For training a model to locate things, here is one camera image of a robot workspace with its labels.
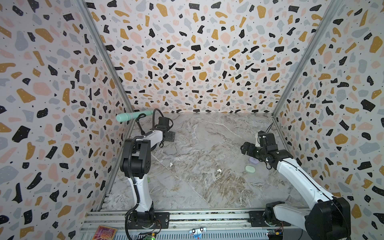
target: green small object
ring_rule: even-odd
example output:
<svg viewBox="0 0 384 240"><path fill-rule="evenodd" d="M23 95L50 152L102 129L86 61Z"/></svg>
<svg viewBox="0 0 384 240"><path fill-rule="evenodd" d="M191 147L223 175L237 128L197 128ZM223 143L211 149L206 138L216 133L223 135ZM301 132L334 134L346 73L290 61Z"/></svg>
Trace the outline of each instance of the green small object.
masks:
<svg viewBox="0 0 384 240"><path fill-rule="evenodd" d="M245 171L249 173L255 173L256 169L250 165L245 166Z"/></svg>

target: marble tabletop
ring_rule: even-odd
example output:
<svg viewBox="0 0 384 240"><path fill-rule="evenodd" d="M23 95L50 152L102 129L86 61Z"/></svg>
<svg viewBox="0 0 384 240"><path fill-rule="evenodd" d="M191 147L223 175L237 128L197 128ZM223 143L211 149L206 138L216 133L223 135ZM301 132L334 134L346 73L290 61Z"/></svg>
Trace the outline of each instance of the marble tabletop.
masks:
<svg viewBox="0 0 384 240"><path fill-rule="evenodd" d="M249 156L241 154L240 146L255 142L255 134L272 123L270 114L164 115L173 120L171 131L176 134L174 142L165 142L163 148L157 146L151 152L148 176L155 209L264 208L278 200L306 205L279 172L266 169L265 163L252 165ZM141 124L147 132L152 118L141 119ZM284 149L274 126L270 132L279 149ZM131 137L137 135L136 125ZM256 172L247 173L246 165L254 166ZM129 181L119 171L103 210L129 210L133 205Z"/></svg>

